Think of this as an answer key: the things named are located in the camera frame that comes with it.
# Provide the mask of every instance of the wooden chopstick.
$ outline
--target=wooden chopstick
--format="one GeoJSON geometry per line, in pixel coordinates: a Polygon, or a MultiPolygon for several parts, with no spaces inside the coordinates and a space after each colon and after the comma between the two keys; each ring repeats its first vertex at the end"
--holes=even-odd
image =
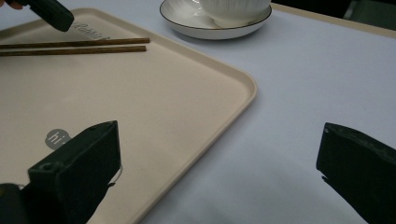
{"type": "Polygon", "coordinates": [[[70,55],[70,54],[101,54],[146,51],[146,46],[91,48],[91,49],[48,49],[0,52],[0,57],[7,56],[36,56],[36,55],[70,55]]]}
{"type": "Polygon", "coordinates": [[[129,38],[129,39],[108,39],[108,40],[0,45],[0,49],[40,49],[40,48],[67,48],[67,47],[78,48],[78,47],[105,46],[105,45],[146,44],[149,43],[149,41],[150,40],[148,37],[142,37],[142,38],[129,38]]]}

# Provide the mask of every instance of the printed logo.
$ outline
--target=printed logo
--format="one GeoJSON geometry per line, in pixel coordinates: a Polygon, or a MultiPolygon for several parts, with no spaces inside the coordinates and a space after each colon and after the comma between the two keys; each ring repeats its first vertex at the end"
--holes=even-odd
{"type": "Polygon", "coordinates": [[[63,146],[66,142],[72,139],[67,131],[62,129],[55,129],[47,134],[46,145],[53,150],[63,146]]]}

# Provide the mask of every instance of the plastic tray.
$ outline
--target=plastic tray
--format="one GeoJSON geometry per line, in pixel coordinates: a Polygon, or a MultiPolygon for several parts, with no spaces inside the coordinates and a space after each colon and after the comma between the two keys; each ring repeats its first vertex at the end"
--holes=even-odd
{"type": "Polygon", "coordinates": [[[73,137],[117,120],[123,173],[90,223],[137,222],[256,95],[246,73],[91,8],[61,33],[43,21],[0,32],[0,44],[149,37],[148,51],[0,58],[0,183],[27,184],[51,153],[47,134],[73,137]]]}

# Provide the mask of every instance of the table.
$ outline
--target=table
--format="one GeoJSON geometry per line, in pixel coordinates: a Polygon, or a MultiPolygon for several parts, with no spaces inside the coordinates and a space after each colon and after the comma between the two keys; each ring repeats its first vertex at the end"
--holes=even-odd
{"type": "MultiPolygon", "coordinates": [[[[98,8],[246,71],[259,93],[142,223],[364,223],[315,163],[325,122],[396,147],[395,32],[273,4],[252,35],[200,40],[166,26],[160,3],[63,2],[98,8]]],[[[29,10],[0,8],[0,30],[35,19],[29,10]]]]}

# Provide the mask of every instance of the white cup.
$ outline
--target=white cup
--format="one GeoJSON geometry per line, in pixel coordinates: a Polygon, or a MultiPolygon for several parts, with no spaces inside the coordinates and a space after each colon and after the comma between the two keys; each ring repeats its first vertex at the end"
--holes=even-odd
{"type": "Polygon", "coordinates": [[[256,20],[271,0],[199,0],[203,11],[222,28],[248,25],[256,20]]]}

